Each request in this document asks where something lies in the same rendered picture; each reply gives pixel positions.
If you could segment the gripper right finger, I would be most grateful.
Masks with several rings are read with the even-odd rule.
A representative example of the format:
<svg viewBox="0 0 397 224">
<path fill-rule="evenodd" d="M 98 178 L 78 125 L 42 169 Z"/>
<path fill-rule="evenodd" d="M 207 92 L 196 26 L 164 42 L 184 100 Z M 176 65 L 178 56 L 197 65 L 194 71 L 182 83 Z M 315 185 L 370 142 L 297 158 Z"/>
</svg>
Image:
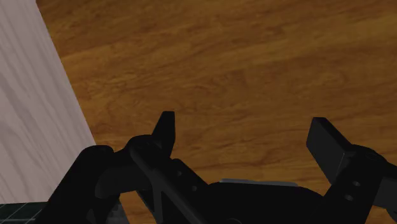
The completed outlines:
<svg viewBox="0 0 397 224">
<path fill-rule="evenodd" d="M 330 187 L 307 224 L 365 224 L 373 206 L 397 224 L 397 165 L 350 143 L 324 117 L 314 117 L 306 146 Z"/>
</svg>

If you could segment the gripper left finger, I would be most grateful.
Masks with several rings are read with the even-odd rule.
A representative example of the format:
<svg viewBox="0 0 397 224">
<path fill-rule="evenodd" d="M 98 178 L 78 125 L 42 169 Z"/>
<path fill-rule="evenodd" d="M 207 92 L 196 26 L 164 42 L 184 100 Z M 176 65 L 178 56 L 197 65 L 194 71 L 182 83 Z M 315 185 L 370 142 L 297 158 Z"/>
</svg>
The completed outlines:
<svg viewBox="0 0 397 224">
<path fill-rule="evenodd" d="M 120 151 L 85 148 L 36 218 L 36 224 L 106 224 L 123 193 L 137 192 L 158 224 L 209 224 L 200 190 L 207 184 L 172 159 L 175 113 L 164 111 L 151 134 Z"/>
</svg>

